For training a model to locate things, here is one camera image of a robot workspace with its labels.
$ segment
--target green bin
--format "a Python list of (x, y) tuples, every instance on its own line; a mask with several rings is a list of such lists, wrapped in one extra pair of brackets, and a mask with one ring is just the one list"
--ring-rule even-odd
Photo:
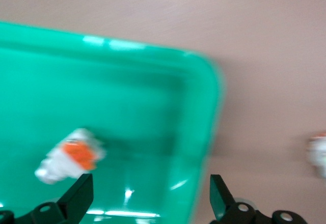
[(82, 223), (182, 224), (194, 211), (224, 86), (192, 51), (0, 23), (0, 210), (60, 197), (34, 175), (76, 128), (105, 142)]

